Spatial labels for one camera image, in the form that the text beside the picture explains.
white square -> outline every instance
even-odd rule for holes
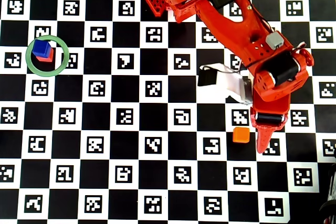
[[[139,160],[168,160],[168,132],[139,131]]]
[[[36,196],[35,199],[27,202],[27,209],[36,209],[41,212],[24,212],[25,211],[25,197]],[[18,220],[46,220],[48,219],[48,209],[49,209],[49,189],[48,188],[38,188],[38,189],[26,189],[21,188],[19,190],[19,199],[17,207],[17,219]]]
[[[0,130],[23,130],[25,119],[25,102],[0,102],[0,111],[1,122],[3,122],[0,123]]]
[[[84,46],[85,48],[111,48],[113,37],[113,22],[85,21]]]
[[[198,190],[198,220],[199,221],[228,221],[228,197],[227,191]],[[222,214],[211,214],[221,210]]]
[[[30,20],[28,29],[28,45],[35,39],[44,35],[57,36],[56,20]],[[51,47],[56,48],[57,43],[49,42]]]
[[[257,162],[227,161],[228,191],[258,191]]]
[[[26,75],[26,102],[53,102],[55,97],[55,77]]]
[[[273,132],[272,138],[264,153],[260,154],[256,150],[256,154],[257,161],[259,162],[286,162],[287,149],[285,132]]]
[[[316,133],[317,162],[335,163],[336,133]]]
[[[50,161],[50,189],[79,189],[80,159]]]
[[[296,174],[294,176],[294,169],[306,168],[312,178],[312,186],[297,185],[297,181],[302,174]],[[287,162],[287,177],[288,177],[288,191],[290,193],[318,193],[319,192],[319,175],[317,163],[308,162]]]
[[[291,104],[285,130],[286,133],[315,133],[316,128],[314,104]]]
[[[23,130],[22,159],[51,159],[53,131]]]
[[[54,131],[80,131],[82,129],[82,103],[54,102],[52,120]]]
[[[336,93],[333,92],[336,86],[336,76],[313,76],[312,82],[314,104],[336,104]],[[320,90],[320,82],[326,83],[322,90]]]
[[[140,76],[139,101],[168,103],[168,76]]]
[[[196,48],[168,48],[169,76],[195,76],[196,68]]]
[[[112,48],[112,75],[140,75],[140,48]]]
[[[138,189],[138,187],[139,161],[131,159],[110,159],[109,189]]]
[[[197,160],[226,161],[226,158],[226,132],[197,132]]]
[[[1,189],[19,189],[21,175],[20,158],[1,158],[0,159],[0,188]]]
[[[58,0],[58,21],[85,21],[86,0]]]
[[[250,105],[226,103],[225,123],[226,132],[233,132],[235,127],[248,127],[250,132],[256,132],[250,121]]]
[[[111,102],[111,76],[85,74],[83,76],[83,102]]]
[[[110,131],[81,131],[80,159],[110,159]]]
[[[138,219],[168,220],[168,190],[138,190]]]
[[[139,109],[140,109],[139,103],[137,102],[112,102],[111,103],[111,120],[110,120],[111,130],[112,131],[138,131],[139,130]]]
[[[62,48],[56,48],[56,59],[55,66],[59,67],[62,61]],[[60,74],[61,75],[82,75],[84,71],[84,48],[80,47],[69,47],[69,61],[67,68],[64,69]]]
[[[79,220],[107,220],[109,218],[108,215],[109,215],[108,189],[79,189],[79,196],[78,196]]]
[[[196,48],[197,49],[224,49],[224,45],[221,44],[213,35],[211,31],[206,28],[203,22],[196,22]]]
[[[1,20],[29,20],[29,17],[30,0],[2,0]]]
[[[0,72],[2,74],[26,74],[26,50],[27,47],[0,47]]]
[[[274,212],[281,211],[282,216],[266,216],[265,198],[282,199],[282,209],[274,208],[275,211],[273,211],[273,209],[267,211],[268,214],[273,214]],[[259,191],[258,207],[259,207],[259,221],[269,223],[288,223],[290,220],[289,193],[279,191]]]
[[[197,181],[197,161],[168,160],[168,190],[197,190]]]
[[[140,48],[168,48],[168,22],[141,22]]]
[[[309,0],[280,0],[282,22],[309,22]]]
[[[197,104],[168,103],[168,131],[197,131]]]
[[[336,49],[336,21],[311,21],[309,26],[311,49]]]
[[[129,1],[127,3],[120,4],[119,1]],[[141,19],[141,0],[113,0],[113,18],[114,22],[140,22]],[[130,16],[125,16],[122,13],[130,13]]]

checkerboard mat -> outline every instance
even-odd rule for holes
[[[239,58],[195,16],[155,18],[145,0],[1,0],[0,223],[312,223],[335,161],[336,1],[251,1],[315,58],[263,154],[249,108],[197,87],[199,66]],[[220,11],[242,19],[234,3]],[[42,35],[69,47],[56,77],[26,66]],[[62,61],[51,45],[41,70]],[[236,126],[248,144],[233,143]]]

green ring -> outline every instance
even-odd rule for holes
[[[41,71],[39,69],[37,69],[33,62],[31,61],[32,59],[32,50],[33,50],[33,47],[34,47],[34,42],[36,39],[39,39],[39,40],[51,40],[51,41],[54,41],[56,42],[57,44],[59,44],[62,49],[63,49],[63,52],[64,52],[64,59],[62,61],[62,64],[61,66],[59,66],[57,69],[53,70],[53,71],[49,71],[49,72],[45,72],[45,71]],[[34,39],[28,46],[27,48],[27,51],[26,51],[26,62],[27,62],[27,66],[28,68],[31,70],[31,72],[33,72],[34,74],[37,74],[38,76],[42,76],[42,77],[52,77],[52,76],[56,76],[58,75],[59,73],[61,73],[66,67],[67,67],[67,64],[68,64],[68,61],[69,61],[69,58],[70,58],[70,54],[69,54],[69,48],[67,46],[67,44],[65,44],[65,42],[56,37],[56,36],[53,36],[53,35],[45,35],[45,36],[41,36],[41,37],[38,37]]]

orange cube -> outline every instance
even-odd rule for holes
[[[250,142],[250,129],[247,127],[235,127],[233,130],[233,142],[244,144]]]

gray connector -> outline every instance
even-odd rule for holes
[[[277,32],[273,32],[266,36],[266,43],[272,50],[283,46],[284,38]]]

